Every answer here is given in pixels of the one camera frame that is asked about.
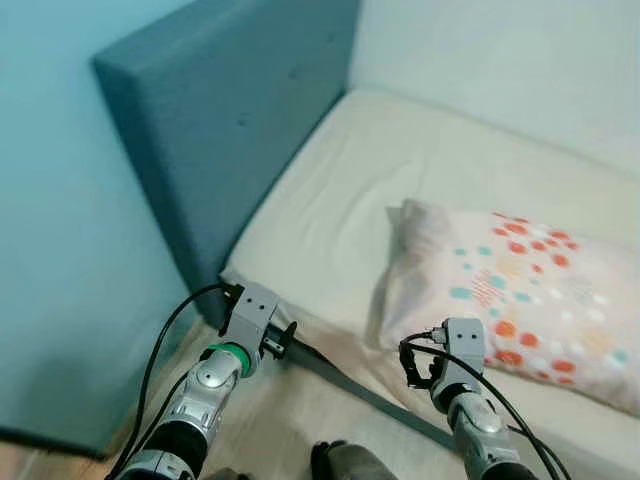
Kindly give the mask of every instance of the pillowcase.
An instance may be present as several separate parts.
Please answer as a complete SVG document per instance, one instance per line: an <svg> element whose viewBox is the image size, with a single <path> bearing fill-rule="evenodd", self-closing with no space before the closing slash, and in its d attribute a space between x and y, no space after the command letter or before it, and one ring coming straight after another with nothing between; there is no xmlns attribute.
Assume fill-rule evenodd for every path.
<svg viewBox="0 0 640 480"><path fill-rule="evenodd" d="M476 317L488 366L640 416L636 252L503 213L407 200L402 217L384 346Z"/></svg>

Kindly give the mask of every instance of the upholstered headboard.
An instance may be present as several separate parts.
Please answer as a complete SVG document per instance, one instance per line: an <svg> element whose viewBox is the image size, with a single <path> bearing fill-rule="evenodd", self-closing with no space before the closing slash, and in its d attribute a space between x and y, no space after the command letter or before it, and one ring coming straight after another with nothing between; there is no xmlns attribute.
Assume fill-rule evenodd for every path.
<svg viewBox="0 0 640 480"><path fill-rule="evenodd" d="M97 55L106 101L190 289L216 280L343 93L358 3L198 0ZM218 322L214 300L199 307Z"/></svg>

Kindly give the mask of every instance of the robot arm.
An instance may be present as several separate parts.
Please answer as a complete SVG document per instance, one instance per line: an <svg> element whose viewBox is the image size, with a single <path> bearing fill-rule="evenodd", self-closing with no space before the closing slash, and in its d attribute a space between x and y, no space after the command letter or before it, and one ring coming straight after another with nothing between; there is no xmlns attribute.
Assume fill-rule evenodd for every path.
<svg viewBox="0 0 640 480"><path fill-rule="evenodd" d="M264 350L277 358L293 337L269 325L278 297L260 285L235 287L231 314L221 329L225 343L187 373L157 427L119 472L117 480L195 480L213 444L222 411L240 378L258 369Z"/></svg>
<svg viewBox="0 0 640 480"><path fill-rule="evenodd" d="M466 362L477 372L484 365L482 324L477 319L450 318L430 333L434 343ZM436 357L431 378L420 378L413 352L400 344L400 361L409 386L428 389L434 406L447 415L456 446L471 480L533 480L536 477L520 463L507 427L480 395L477 380L459 365Z"/></svg>

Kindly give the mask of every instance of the white mattress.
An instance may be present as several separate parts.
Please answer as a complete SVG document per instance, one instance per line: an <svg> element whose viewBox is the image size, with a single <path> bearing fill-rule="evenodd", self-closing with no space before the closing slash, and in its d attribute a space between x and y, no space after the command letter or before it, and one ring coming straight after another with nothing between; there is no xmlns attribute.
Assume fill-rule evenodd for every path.
<svg viewBox="0 0 640 480"><path fill-rule="evenodd" d="M369 334L393 255L394 209L413 197L633 243L639 191L638 178L571 152L425 104L354 91L281 177L228 268L278 293L302 340L349 376L446 428ZM640 421L565 390L488 375L582 478L640 478Z"/></svg>

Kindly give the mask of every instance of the teal wall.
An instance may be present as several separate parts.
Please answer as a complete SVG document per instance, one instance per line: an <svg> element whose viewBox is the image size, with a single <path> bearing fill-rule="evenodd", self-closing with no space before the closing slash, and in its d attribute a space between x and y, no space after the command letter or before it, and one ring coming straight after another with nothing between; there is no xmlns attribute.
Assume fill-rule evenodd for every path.
<svg viewBox="0 0 640 480"><path fill-rule="evenodd" d="M186 3L0 2L2 427L104 447L186 293L90 67Z"/></svg>

